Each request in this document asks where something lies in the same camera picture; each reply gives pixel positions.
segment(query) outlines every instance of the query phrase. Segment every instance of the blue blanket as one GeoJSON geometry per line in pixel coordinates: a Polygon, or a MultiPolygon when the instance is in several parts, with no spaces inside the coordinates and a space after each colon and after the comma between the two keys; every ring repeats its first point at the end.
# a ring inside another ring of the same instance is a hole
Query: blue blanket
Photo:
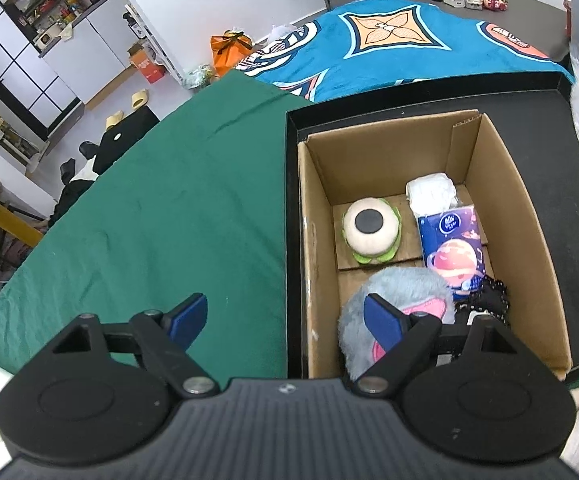
{"type": "Polygon", "coordinates": [[[547,70],[571,78],[502,27],[408,0],[338,7],[236,69],[313,102],[456,75],[547,70]]]}

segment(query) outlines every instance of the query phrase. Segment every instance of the pink plush ear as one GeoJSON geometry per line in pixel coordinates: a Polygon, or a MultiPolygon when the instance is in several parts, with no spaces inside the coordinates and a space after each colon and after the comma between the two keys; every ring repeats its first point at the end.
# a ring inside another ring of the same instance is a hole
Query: pink plush ear
{"type": "Polygon", "coordinates": [[[412,314],[413,312],[427,312],[427,314],[432,314],[439,319],[445,316],[445,311],[447,307],[445,302],[439,298],[431,298],[431,300],[423,301],[418,305],[408,306],[403,309],[403,314],[412,314]]]}
{"type": "MultiPolygon", "coordinates": [[[[445,306],[445,302],[443,300],[440,300],[439,298],[431,298],[431,300],[423,301],[423,303],[404,308],[403,314],[412,314],[413,312],[427,312],[427,314],[432,314],[433,316],[442,319],[443,316],[445,316],[446,310],[447,306],[445,306]]],[[[384,355],[385,350],[383,347],[378,344],[378,341],[374,341],[374,345],[371,349],[371,356],[372,359],[374,359],[374,362],[381,359],[384,355]]]]}

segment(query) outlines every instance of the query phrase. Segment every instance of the orange box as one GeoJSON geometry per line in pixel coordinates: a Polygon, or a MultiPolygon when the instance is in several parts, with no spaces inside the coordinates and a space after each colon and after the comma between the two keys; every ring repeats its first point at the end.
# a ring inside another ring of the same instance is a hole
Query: orange box
{"type": "Polygon", "coordinates": [[[145,76],[150,84],[155,83],[161,79],[167,69],[163,65],[154,63],[145,52],[140,43],[135,43],[131,49],[128,50],[130,54],[130,62],[138,71],[145,76]]]}

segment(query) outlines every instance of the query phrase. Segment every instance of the black shoe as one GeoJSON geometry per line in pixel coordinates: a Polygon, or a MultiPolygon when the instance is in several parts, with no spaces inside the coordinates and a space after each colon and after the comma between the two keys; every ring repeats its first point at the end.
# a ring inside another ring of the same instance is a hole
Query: black shoe
{"type": "Polygon", "coordinates": [[[87,160],[90,160],[96,156],[96,153],[98,152],[98,144],[86,140],[85,142],[81,142],[78,151],[80,151],[81,155],[83,155],[87,160]]]}
{"type": "Polygon", "coordinates": [[[76,174],[76,160],[70,158],[67,162],[60,165],[60,180],[66,186],[76,174]]]}

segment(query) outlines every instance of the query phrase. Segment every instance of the gray fluffy plush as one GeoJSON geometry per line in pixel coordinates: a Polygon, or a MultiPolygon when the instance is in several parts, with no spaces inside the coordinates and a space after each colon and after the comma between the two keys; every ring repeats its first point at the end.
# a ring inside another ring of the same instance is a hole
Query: gray fluffy plush
{"type": "Polygon", "coordinates": [[[368,294],[375,292],[399,310],[432,298],[445,301],[444,324],[454,323],[454,301],[445,280],[431,269],[419,267],[388,267],[365,282],[343,306],[339,319],[339,344],[345,355],[345,365],[353,381],[373,364],[374,336],[365,326],[363,304],[368,294]]]}

